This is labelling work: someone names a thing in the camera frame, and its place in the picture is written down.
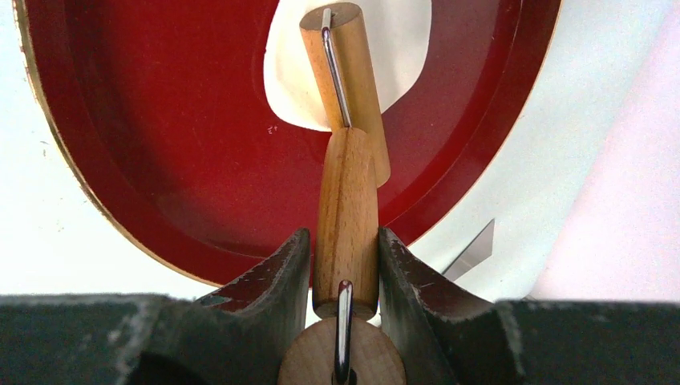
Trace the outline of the round red plate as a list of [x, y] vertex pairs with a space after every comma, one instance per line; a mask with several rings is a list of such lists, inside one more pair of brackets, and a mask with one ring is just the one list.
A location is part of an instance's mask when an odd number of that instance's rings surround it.
[[[328, 135], [275, 116], [275, 1], [18, 1], [35, 94], [90, 198], [154, 258], [223, 285], [314, 229]], [[434, 1], [414, 86], [383, 115], [379, 220], [410, 244], [510, 133], [558, 1]]]

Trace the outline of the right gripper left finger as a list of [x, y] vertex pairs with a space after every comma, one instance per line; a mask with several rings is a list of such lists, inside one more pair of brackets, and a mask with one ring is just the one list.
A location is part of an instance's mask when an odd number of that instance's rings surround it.
[[305, 325], [310, 232], [194, 302], [151, 294], [1, 299], [4, 384], [274, 384]]

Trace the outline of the wooden dough roller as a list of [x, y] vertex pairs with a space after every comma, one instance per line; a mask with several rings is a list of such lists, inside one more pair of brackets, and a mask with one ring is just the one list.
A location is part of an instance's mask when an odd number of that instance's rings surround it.
[[318, 321], [296, 337], [280, 384], [404, 384], [378, 311], [378, 188], [391, 166], [366, 24], [352, 2], [319, 6], [300, 30], [332, 131], [323, 163], [312, 264]]

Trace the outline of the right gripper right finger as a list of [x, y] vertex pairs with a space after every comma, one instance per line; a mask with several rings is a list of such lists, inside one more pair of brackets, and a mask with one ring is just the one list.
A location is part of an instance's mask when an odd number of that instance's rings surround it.
[[676, 303], [487, 302], [378, 233], [382, 328], [410, 384], [676, 384]]

